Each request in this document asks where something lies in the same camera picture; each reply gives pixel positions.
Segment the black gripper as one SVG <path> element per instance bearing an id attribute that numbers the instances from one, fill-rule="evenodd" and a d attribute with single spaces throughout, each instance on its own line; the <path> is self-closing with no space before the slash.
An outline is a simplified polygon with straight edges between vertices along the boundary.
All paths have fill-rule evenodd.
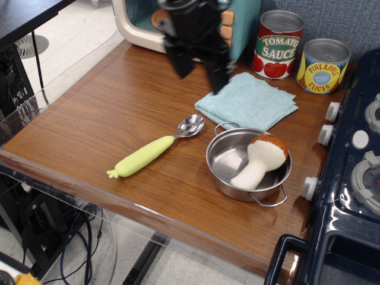
<path id="1" fill-rule="evenodd" d="M 211 91 L 218 94 L 229 83 L 229 47 L 219 33 L 221 8 L 218 1 L 158 1 L 169 13 L 160 21 L 164 47 L 180 78 L 188 76 L 194 58 L 204 61 Z"/>

